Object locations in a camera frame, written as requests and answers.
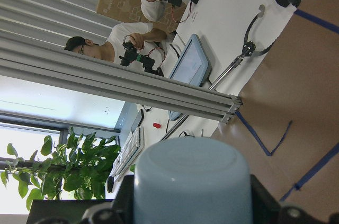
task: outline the white plastic container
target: white plastic container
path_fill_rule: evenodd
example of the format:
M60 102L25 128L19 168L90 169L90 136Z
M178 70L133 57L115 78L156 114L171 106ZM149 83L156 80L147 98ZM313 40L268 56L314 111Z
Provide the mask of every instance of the white plastic container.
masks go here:
M211 138L156 143L137 160L134 224L252 224L247 163Z

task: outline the red pushpin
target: red pushpin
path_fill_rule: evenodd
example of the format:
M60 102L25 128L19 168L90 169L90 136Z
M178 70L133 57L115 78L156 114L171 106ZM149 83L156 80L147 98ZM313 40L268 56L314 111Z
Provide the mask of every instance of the red pushpin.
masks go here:
M161 125L159 123L153 123L153 127L157 128L157 129L160 129Z

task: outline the blue tape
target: blue tape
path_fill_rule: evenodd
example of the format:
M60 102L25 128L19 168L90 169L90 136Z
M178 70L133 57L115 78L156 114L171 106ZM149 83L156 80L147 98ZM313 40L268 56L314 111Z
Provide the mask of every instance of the blue tape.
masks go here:
M259 138L258 134L255 132L255 130L252 128L251 125L249 125L249 123L245 120L245 118L240 114L240 112L235 112L235 114L239 117L239 119L241 120L241 122L243 122L243 124L246 126L246 128L250 131L250 133L253 135L253 137L255 138L255 140L258 142L258 144L260 145L260 147L263 149L263 151L265 152L265 154L269 157L271 157L275 151L277 150L277 148L282 144L282 142L284 141L288 130L290 129L290 126L292 124L292 121L290 121L288 123L288 126L286 128L286 131L284 133L284 135L282 136L282 138L280 139L279 143L277 144L277 146L272 150L269 151L266 146L264 145L264 143L262 143L261 139Z
M314 165L293 187L280 199L284 201L293 190L300 190L320 169L322 169L336 154L339 153L339 143L337 143L316 165Z
M298 15L298 16L301 16L303 17L304 19L307 19L309 21L312 21L313 23L316 23L326 29L329 29L330 31L333 31L333 32L336 32L336 33L339 33L339 26L335 25L335 24L332 24L332 23L329 23L325 20L322 20L316 16L313 16L311 14L308 14L307 12L305 11L301 11L301 10L296 10L295 11L295 14Z

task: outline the white keyboard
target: white keyboard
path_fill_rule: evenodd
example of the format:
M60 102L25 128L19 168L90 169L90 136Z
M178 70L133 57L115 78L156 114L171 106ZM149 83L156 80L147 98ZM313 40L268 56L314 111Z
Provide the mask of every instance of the white keyboard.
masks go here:
M127 139L113 163L110 175L114 176L114 181L118 181L123 176L143 148L144 128L139 126L132 133L131 137Z

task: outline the blue tablet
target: blue tablet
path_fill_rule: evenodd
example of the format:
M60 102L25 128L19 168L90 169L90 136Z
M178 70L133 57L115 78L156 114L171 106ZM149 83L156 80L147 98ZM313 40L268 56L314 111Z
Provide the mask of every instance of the blue tablet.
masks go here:
M211 63L208 60L199 37L191 35L169 78L187 84L200 86L211 72ZM176 120L181 114L169 111L169 119Z

